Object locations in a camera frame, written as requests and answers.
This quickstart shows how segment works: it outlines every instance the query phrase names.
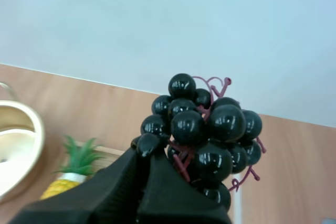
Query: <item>wood panel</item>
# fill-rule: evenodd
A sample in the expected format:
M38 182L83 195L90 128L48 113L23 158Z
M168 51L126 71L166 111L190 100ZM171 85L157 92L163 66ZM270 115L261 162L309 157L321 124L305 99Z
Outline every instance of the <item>wood panel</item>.
M28 202L38 199L54 179L64 158L63 135L78 141L126 150L151 113L155 94L0 65L0 81L8 82L21 101L34 108L46 127L46 147L38 179L19 197L0 205L0 224ZM336 218L336 129L263 116L261 138L267 154L256 165L261 177L240 188L243 223L319 223Z
M267 153L261 176L242 186L243 223L321 223L336 219L336 129L262 117Z

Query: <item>pineapple leaves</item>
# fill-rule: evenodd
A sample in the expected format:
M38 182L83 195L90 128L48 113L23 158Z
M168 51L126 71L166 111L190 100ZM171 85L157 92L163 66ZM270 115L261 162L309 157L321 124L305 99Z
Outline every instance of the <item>pineapple leaves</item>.
M84 143L82 147L76 145L75 140L71 136L65 136L67 143L64 143L64 147L69 154L69 162L67 166L63 166L57 172L62 173L77 173L82 175L91 175L92 163L95 160L103 158L98 153L94 152L97 145L93 145L95 138L89 139Z

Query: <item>shiny black sphere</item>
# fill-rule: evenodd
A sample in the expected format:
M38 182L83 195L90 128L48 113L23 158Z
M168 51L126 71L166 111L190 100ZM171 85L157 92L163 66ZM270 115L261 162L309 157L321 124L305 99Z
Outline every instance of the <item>shiny black sphere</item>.
M212 143L206 143L196 151L193 163L200 177L209 182L219 183L232 171L230 152Z
M203 108L208 109L211 105L211 96L209 91L205 89L196 89L196 95L194 99L195 105L202 105Z
M254 140L244 141L242 147L247 154L247 165L255 165L261 158L261 148Z
M238 140L246 128L242 111L233 105L217 107L210 114L207 125L211 135L223 142Z
M232 158L232 173L240 173L247 166L247 154L243 147L239 144L227 145L228 151L231 153Z
M211 105L210 111L214 111L217 107L222 105L233 105L241 109L239 102L237 102L235 99L230 97L221 97L214 101L214 103Z
M145 133L141 135L138 140L136 152L141 158L146 158L160 146L161 141L158 136L151 133Z
M193 99L195 97L196 83L189 74L179 73L170 80L168 90L174 99Z
M173 99L169 95L161 95L157 97L152 103L152 113L166 118L168 116L168 107L172 101Z
M175 99L169 105L168 117L171 120L178 113L189 110L197 111L197 107L193 101L184 98Z
M231 206L231 194L227 187L222 183L209 184L198 182L196 185L197 191L206 196L207 198L221 204L225 207L226 211L230 210Z
M174 116L171 132L177 143L194 145L202 140L204 120L196 111L184 111Z
M170 127L160 115L150 115L141 124L141 134L144 133L152 133L167 140L170 136Z
M243 110L246 121L246 129L240 141L255 139L261 133L262 121L260 116L251 110Z

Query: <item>gold bowl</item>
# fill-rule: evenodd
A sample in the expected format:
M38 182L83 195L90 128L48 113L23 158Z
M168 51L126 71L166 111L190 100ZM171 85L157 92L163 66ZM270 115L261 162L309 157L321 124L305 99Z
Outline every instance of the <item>gold bowl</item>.
M0 86L16 100L7 84L0 82ZM42 120L32 108L0 100L0 203L22 192L23 180L34 170L44 141Z

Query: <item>toy pineapple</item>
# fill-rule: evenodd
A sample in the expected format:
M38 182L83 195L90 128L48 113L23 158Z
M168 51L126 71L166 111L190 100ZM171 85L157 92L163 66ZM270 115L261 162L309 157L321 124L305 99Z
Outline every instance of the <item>toy pineapple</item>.
M49 185L41 199L61 194L83 183L87 176L93 174L92 163L102 158L99 154L93 152L96 147L92 146L95 138L87 141L82 147L78 147L72 137L66 136L66 138L68 143L64 144L64 146L69 154L68 165L62 166L57 171L63 174Z

